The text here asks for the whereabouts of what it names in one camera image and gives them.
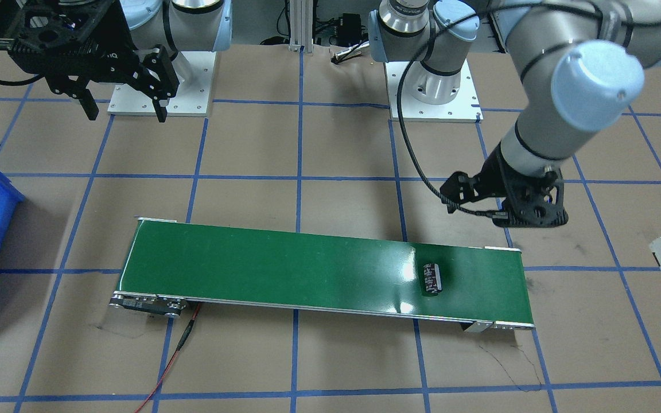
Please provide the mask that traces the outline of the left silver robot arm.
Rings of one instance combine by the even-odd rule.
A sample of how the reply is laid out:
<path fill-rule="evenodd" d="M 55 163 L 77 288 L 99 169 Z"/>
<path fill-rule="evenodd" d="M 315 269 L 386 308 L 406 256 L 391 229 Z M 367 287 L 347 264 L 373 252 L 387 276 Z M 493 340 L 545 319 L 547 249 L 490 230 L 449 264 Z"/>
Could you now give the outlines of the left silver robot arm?
<path fill-rule="evenodd" d="M 492 15 L 527 95 L 480 172 L 453 173 L 448 207 L 504 228 L 567 223 L 561 165 L 616 123 L 661 67 L 661 1 L 501 1 L 475 11 L 463 1 L 383 1 L 370 12 L 377 62 L 404 62 L 396 101 L 454 100 L 480 18 Z"/>

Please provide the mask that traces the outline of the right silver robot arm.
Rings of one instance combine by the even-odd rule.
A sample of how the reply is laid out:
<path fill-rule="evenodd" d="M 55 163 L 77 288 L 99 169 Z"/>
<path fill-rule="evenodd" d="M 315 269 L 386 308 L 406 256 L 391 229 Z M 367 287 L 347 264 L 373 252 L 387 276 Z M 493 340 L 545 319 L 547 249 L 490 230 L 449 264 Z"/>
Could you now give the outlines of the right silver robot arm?
<path fill-rule="evenodd" d="M 207 116 L 217 54 L 231 45 L 230 1 L 28 1 L 22 13 L 8 55 L 90 120 L 92 83 L 114 86 L 113 115 Z"/>

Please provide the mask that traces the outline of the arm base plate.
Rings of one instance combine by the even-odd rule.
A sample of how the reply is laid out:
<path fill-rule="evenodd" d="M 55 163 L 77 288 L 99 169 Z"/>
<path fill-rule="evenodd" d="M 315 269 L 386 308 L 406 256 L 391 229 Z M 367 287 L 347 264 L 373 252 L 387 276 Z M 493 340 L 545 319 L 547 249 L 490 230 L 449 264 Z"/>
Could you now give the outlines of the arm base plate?
<path fill-rule="evenodd" d="M 176 73 L 177 91 L 167 95 L 169 82 L 160 82 L 147 93 L 136 91 L 128 84 L 116 85 L 108 113 L 116 116 L 155 116 L 154 104 L 167 112 L 167 116 L 209 116 L 213 76 L 217 52 L 185 50 L 178 52 L 172 67 Z"/>
<path fill-rule="evenodd" d="M 402 86 L 402 117 L 409 121 L 474 123 L 483 120 L 467 60 L 459 73 L 438 76 L 421 63 L 410 68 Z"/>

